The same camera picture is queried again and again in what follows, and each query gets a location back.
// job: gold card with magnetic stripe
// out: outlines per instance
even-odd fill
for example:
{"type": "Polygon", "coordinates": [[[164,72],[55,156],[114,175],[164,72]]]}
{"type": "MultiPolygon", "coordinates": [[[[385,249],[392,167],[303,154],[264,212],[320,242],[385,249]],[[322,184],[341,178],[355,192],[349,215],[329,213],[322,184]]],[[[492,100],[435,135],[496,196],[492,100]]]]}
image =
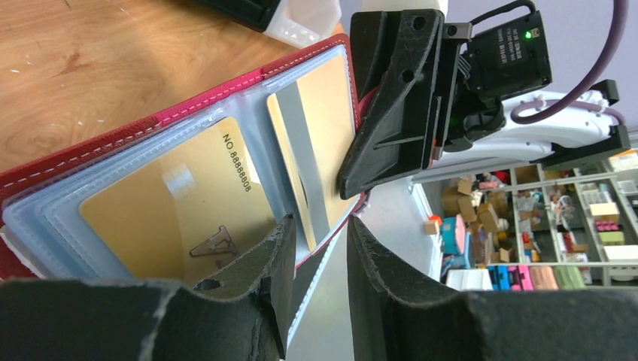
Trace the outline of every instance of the gold card with magnetic stripe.
{"type": "Polygon", "coordinates": [[[342,200],[336,178],[354,140],[348,68],[338,55],[268,98],[275,134],[308,247],[333,231],[357,197],[342,200]]]}
{"type": "Polygon", "coordinates": [[[140,278],[193,285],[275,227],[233,118],[84,201],[82,217],[140,278]]]}

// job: robotic arm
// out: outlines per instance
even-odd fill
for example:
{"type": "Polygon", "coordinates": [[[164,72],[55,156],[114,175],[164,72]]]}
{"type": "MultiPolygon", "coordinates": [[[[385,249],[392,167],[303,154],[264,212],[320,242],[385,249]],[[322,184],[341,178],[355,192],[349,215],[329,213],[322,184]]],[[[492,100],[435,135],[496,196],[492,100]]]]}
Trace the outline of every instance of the robotic arm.
{"type": "Polygon", "coordinates": [[[607,44],[568,94],[542,91],[551,69],[530,1],[469,23],[445,23],[432,9],[355,14],[357,90],[371,104],[339,173],[342,198],[415,174],[434,181],[479,164],[487,171],[529,162],[562,170],[629,149],[622,115],[609,108],[618,101],[615,82],[592,81],[618,46],[626,5],[614,2],[607,44]],[[529,13],[472,36],[476,23],[519,7],[529,13]]]}
{"type": "MultiPolygon", "coordinates": [[[[606,84],[614,85],[610,80],[606,84]]],[[[609,101],[601,91],[590,90],[581,96],[579,102],[592,105],[592,108],[602,111],[570,107],[534,124],[521,125],[512,120],[511,114],[521,105],[538,104],[538,108],[532,106],[521,112],[523,116],[537,114],[540,108],[544,108],[543,104],[553,99],[562,99],[564,96],[563,93],[540,90],[503,101],[505,124],[498,132],[480,138],[468,150],[444,152],[441,159],[435,161],[423,175],[431,175],[432,177],[428,179],[434,181],[439,179],[440,174],[443,177],[450,177],[450,174],[459,174],[463,171],[471,174],[472,167],[477,162],[480,162],[482,171],[513,168],[523,162],[535,163],[550,160],[563,149],[580,153],[579,161],[583,162],[595,162],[595,159],[588,158],[590,155],[594,158],[599,157],[601,153],[607,156],[607,150],[600,145],[613,141],[612,134],[621,119],[602,112],[608,108],[609,101]],[[595,152],[587,150],[592,144],[599,144],[595,152]]],[[[577,167],[578,164],[571,165],[571,168],[577,167]]]]}

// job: screw hole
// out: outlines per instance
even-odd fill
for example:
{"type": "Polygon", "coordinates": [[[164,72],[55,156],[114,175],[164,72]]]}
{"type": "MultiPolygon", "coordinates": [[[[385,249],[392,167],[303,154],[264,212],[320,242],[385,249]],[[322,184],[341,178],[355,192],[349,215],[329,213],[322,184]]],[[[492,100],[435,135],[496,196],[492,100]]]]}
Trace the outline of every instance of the screw hole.
{"type": "Polygon", "coordinates": [[[202,280],[195,285],[195,291],[210,291],[221,287],[218,280],[202,280]]]}
{"type": "Polygon", "coordinates": [[[404,70],[403,73],[401,73],[401,80],[403,80],[405,83],[409,83],[414,79],[415,73],[412,70],[404,70]]]}
{"type": "Polygon", "coordinates": [[[424,27],[425,27],[425,18],[424,17],[416,17],[412,21],[412,28],[414,30],[421,30],[424,27]]]}
{"type": "Polygon", "coordinates": [[[457,27],[454,25],[451,25],[448,27],[448,35],[450,36],[455,36],[457,34],[457,27]]]}

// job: black plastic part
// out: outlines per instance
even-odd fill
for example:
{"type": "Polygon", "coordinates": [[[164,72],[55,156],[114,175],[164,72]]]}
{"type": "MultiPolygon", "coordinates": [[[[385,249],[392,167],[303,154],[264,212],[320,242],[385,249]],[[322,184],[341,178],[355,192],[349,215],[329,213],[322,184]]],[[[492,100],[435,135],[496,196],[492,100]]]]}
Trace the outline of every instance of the black plastic part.
{"type": "Polygon", "coordinates": [[[463,56],[472,66],[469,89],[488,104],[551,83],[545,30],[538,11],[477,34],[463,56]]]}
{"type": "MultiPolygon", "coordinates": [[[[416,174],[430,164],[437,138],[442,145],[458,64],[450,56],[451,64],[439,65],[443,20],[443,13],[431,9],[353,15],[359,98],[377,86],[378,92],[339,171],[343,199],[416,174]]],[[[455,48],[445,49],[448,54],[455,48]]]]}
{"type": "Polygon", "coordinates": [[[620,93],[616,80],[605,79],[595,83],[589,90],[598,90],[603,94],[603,98],[607,99],[609,105],[614,105],[620,101],[620,93]]]}
{"type": "Polygon", "coordinates": [[[257,32],[264,32],[280,0],[199,0],[230,15],[237,23],[257,32]]]}
{"type": "Polygon", "coordinates": [[[638,359],[634,292],[459,293],[405,263],[356,217],[347,257],[356,361],[638,359]]]}
{"type": "Polygon", "coordinates": [[[257,246],[199,282],[0,284],[2,359],[285,358],[295,262],[286,216],[257,246]]]}
{"type": "Polygon", "coordinates": [[[552,145],[554,154],[539,159],[543,169],[548,171],[564,171],[582,168],[591,163],[599,162],[618,153],[631,149],[631,142],[626,126],[612,126],[609,138],[580,148],[564,148],[558,144],[552,145]]]}
{"type": "Polygon", "coordinates": [[[445,151],[455,153],[468,150],[475,141],[503,128],[507,123],[503,113],[503,103],[497,102],[496,106],[495,110],[484,110],[475,114],[466,114],[470,107],[457,108],[452,117],[463,118],[463,124],[459,127],[450,127],[445,140],[445,151]]]}

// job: wood grain surface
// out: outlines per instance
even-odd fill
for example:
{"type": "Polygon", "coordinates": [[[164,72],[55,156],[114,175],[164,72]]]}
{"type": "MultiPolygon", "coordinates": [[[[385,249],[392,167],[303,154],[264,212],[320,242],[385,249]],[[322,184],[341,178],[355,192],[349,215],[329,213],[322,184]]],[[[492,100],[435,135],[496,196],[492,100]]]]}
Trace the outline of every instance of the wood grain surface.
{"type": "Polygon", "coordinates": [[[293,52],[178,0],[0,0],[0,171],[293,52]]]}

